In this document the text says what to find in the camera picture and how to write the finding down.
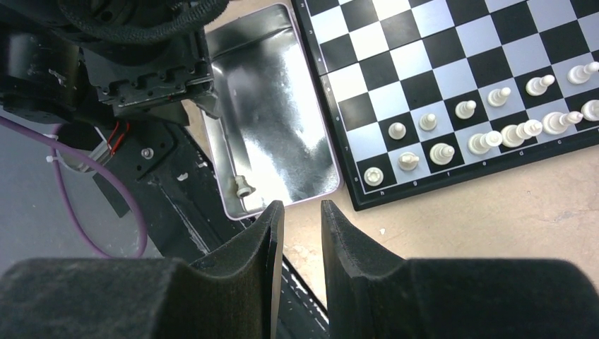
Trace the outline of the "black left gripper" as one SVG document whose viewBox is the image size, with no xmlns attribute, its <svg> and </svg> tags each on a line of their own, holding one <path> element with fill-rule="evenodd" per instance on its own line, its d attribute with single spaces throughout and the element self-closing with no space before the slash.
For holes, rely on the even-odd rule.
<svg viewBox="0 0 599 339">
<path fill-rule="evenodd" d="M 98 100 L 123 120 L 188 124 L 182 101 L 214 110 L 217 93 L 205 32 L 152 45 L 115 46 L 110 54 L 83 51 Z"/>
</svg>

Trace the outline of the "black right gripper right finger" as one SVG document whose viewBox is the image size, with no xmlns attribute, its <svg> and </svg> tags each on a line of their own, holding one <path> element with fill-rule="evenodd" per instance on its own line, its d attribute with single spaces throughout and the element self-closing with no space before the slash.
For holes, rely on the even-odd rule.
<svg viewBox="0 0 599 339">
<path fill-rule="evenodd" d="M 598 293 L 568 261 L 402 258 L 321 203 L 332 338 L 597 338 Z"/>
</svg>

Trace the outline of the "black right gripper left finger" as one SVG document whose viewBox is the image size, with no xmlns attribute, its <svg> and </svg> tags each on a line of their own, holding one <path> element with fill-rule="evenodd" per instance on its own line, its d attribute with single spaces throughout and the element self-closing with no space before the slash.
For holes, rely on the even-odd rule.
<svg viewBox="0 0 599 339">
<path fill-rule="evenodd" d="M 208 255 L 34 258 L 1 278 L 2 338 L 274 338 L 284 206 Z"/>
</svg>

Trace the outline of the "white knight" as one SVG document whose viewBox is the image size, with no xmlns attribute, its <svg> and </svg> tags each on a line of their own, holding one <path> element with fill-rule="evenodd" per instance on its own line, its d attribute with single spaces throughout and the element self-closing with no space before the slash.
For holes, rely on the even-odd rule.
<svg viewBox="0 0 599 339">
<path fill-rule="evenodd" d="M 413 152 L 401 153 L 398 158 L 398 166 L 403 171 L 413 171 L 420 162 L 420 157 Z"/>
</svg>

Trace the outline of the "white piece passed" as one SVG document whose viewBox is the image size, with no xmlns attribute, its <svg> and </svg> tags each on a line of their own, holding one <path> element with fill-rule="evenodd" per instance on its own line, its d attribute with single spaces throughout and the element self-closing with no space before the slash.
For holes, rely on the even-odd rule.
<svg viewBox="0 0 599 339">
<path fill-rule="evenodd" d="M 436 143 L 429 151 L 429 157 L 436 165 L 449 164 L 453 160 L 455 154 L 455 148 L 447 143 Z"/>
</svg>

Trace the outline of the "white chess piece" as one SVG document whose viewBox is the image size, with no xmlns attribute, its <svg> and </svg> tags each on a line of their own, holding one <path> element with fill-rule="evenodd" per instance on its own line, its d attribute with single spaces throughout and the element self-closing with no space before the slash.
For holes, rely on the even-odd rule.
<svg viewBox="0 0 599 339">
<path fill-rule="evenodd" d="M 542 130 L 542 123 L 535 119 L 505 126 L 501 130 L 502 145 L 507 148 L 517 148 L 525 141 L 540 135 Z"/>
</svg>

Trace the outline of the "white corner board piece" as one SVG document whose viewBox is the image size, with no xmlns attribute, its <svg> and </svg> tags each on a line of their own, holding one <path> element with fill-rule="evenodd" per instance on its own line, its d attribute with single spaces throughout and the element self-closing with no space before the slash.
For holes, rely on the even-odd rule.
<svg viewBox="0 0 599 339">
<path fill-rule="evenodd" d="M 581 107 L 585 120 L 599 121 L 599 100 L 589 100 Z"/>
</svg>

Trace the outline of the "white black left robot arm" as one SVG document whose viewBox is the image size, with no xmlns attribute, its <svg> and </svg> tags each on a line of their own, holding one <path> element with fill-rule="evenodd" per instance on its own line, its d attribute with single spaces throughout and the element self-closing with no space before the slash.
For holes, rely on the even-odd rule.
<svg viewBox="0 0 599 339">
<path fill-rule="evenodd" d="M 189 123 L 227 1 L 2 1 L 1 108 L 41 124 Z"/>
</svg>

